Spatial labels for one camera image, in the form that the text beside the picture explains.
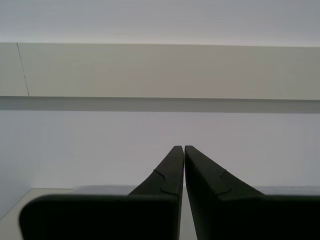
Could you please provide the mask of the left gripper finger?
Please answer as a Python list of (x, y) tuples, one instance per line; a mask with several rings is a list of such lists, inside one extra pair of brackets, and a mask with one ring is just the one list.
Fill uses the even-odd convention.
[(25, 240), (177, 240), (180, 237), (184, 151), (173, 147), (125, 195), (49, 194), (19, 214)]
[(199, 240), (317, 240), (317, 195), (266, 195), (191, 145), (185, 181)]

